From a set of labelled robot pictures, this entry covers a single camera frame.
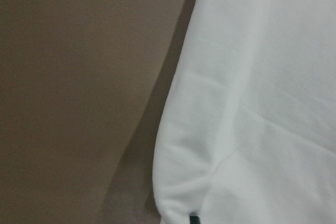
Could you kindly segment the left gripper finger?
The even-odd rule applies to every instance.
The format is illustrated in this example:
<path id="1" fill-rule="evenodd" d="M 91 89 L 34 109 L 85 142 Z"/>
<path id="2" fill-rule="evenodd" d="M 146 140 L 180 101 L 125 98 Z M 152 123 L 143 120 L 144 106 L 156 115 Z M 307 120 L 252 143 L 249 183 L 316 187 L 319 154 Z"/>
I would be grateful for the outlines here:
<path id="1" fill-rule="evenodd" d="M 190 224 L 200 224 L 199 216 L 190 216 Z"/>

